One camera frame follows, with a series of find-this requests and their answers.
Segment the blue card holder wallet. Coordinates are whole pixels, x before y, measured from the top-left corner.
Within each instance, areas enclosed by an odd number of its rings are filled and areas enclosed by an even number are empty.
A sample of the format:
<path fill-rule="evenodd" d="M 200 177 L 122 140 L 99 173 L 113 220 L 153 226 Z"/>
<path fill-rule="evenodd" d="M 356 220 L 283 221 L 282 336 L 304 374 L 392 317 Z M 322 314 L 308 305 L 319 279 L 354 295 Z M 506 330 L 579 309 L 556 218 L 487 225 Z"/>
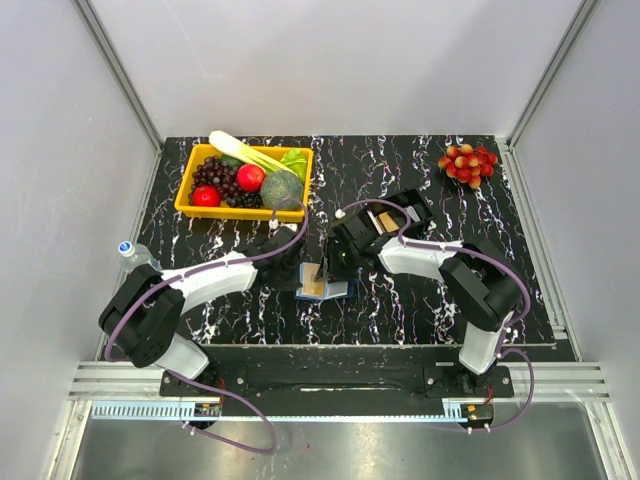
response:
<path fill-rule="evenodd" d="M 299 269 L 299 287 L 294 297 L 298 300 L 325 301 L 349 298 L 354 294 L 354 284 L 347 281 L 330 281 L 317 263 L 302 263 Z"/>

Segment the gold credit card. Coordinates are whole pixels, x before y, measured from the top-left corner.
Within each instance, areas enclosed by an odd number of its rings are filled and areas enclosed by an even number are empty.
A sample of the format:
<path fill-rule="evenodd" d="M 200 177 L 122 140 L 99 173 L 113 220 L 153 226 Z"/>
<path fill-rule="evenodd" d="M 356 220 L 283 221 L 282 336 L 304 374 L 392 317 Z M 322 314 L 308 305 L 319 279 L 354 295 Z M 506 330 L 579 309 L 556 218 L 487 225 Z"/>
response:
<path fill-rule="evenodd" d="M 301 292 L 303 295 L 322 297 L 325 294 L 325 283 L 318 276 L 320 266 L 315 263 L 304 263 L 301 270 Z"/>

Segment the black card tray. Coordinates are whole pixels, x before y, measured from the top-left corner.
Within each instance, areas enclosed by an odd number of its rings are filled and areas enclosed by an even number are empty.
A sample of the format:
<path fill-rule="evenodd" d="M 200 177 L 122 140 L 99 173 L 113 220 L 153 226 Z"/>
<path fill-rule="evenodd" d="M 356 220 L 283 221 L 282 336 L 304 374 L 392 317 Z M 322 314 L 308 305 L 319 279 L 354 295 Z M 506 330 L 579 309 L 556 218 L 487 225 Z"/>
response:
<path fill-rule="evenodd" d="M 411 239 L 420 239 L 429 229 L 434 216 L 428 207 L 423 195 L 417 189 L 406 189 L 395 195 L 385 197 L 385 200 L 394 204 L 394 206 L 385 203 L 374 202 L 367 205 L 358 217 L 368 226 L 372 227 L 379 235 L 380 233 L 374 222 L 374 216 L 382 212 L 389 212 L 396 222 L 400 225 L 400 229 L 405 226 L 406 214 L 409 215 L 410 225 L 404 231 L 404 236 Z"/>

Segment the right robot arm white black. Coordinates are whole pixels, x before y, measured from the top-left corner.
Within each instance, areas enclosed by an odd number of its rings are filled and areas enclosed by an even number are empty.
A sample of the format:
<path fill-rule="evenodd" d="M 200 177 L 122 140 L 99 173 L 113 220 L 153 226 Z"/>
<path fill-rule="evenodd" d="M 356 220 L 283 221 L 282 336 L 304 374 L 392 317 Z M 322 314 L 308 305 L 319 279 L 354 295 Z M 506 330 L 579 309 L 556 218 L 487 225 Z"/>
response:
<path fill-rule="evenodd" d="M 487 239 L 438 243 L 413 236 L 426 229 L 429 213 L 408 207 L 395 213 L 366 208 L 339 210 L 325 242 L 321 274 L 349 281 L 359 270 L 407 274 L 443 283 L 466 320 L 455 369 L 443 383 L 465 396 L 479 396 L 491 382 L 507 329 L 527 313 L 524 283 Z"/>

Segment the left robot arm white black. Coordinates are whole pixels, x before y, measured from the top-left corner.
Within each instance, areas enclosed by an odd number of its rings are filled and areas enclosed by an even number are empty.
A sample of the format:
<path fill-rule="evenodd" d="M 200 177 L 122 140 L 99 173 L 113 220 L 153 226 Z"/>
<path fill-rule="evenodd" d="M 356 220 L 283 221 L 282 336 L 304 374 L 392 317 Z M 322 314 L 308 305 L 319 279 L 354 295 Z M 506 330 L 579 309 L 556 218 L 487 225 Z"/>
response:
<path fill-rule="evenodd" d="M 299 264 L 303 234 L 285 226 L 268 239 L 192 267 L 133 269 L 99 317 L 108 336 L 104 357 L 119 350 L 137 368 L 152 365 L 181 376 L 193 394 L 213 390 L 217 372 L 194 341 L 177 333 L 180 318 L 193 308 L 258 283 L 284 286 Z"/>

